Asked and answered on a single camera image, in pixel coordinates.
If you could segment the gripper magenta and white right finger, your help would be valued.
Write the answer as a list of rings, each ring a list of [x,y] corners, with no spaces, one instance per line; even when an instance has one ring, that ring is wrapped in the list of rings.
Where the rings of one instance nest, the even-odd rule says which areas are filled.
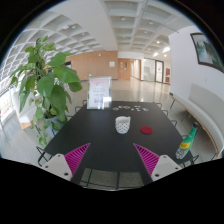
[[[151,150],[134,143],[134,147],[139,153],[142,162],[153,181],[157,181],[172,173],[181,170],[168,155],[157,155]]]

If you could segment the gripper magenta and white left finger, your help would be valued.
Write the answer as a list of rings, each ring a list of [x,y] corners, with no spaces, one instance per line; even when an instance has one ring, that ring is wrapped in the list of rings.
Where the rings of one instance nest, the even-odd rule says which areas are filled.
[[[43,165],[42,169],[70,181],[89,146],[90,144],[87,143],[65,155],[56,154]]]

